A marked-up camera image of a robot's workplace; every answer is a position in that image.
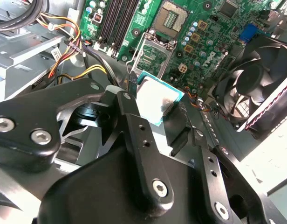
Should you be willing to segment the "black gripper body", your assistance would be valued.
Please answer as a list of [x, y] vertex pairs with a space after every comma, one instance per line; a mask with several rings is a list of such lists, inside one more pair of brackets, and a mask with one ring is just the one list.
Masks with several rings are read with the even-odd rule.
[[205, 224], [205, 204], [192, 167], [161, 157], [174, 204], [160, 217], [148, 215], [131, 157], [124, 147], [59, 179], [45, 194], [40, 224]]

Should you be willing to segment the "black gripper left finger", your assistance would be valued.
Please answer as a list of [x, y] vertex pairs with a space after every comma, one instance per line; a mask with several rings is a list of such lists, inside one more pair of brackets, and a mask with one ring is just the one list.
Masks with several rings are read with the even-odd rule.
[[117, 121], [107, 129], [107, 147], [120, 134], [136, 164], [140, 189], [153, 210], [168, 210], [174, 194], [161, 163], [150, 125], [139, 115], [135, 98], [122, 90], [101, 102], [103, 87], [82, 78], [0, 102], [0, 164], [31, 171], [49, 168], [59, 151], [72, 113], [93, 103], [96, 110], [111, 110]]

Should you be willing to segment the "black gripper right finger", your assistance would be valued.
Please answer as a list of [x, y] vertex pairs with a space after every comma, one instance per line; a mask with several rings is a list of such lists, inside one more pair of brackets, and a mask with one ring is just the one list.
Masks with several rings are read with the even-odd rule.
[[209, 148], [183, 102], [174, 103], [164, 116], [164, 129], [170, 156], [193, 167], [197, 202], [207, 223], [231, 224], [243, 214], [249, 224], [274, 223], [274, 204], [253, 174], [224, 147]]

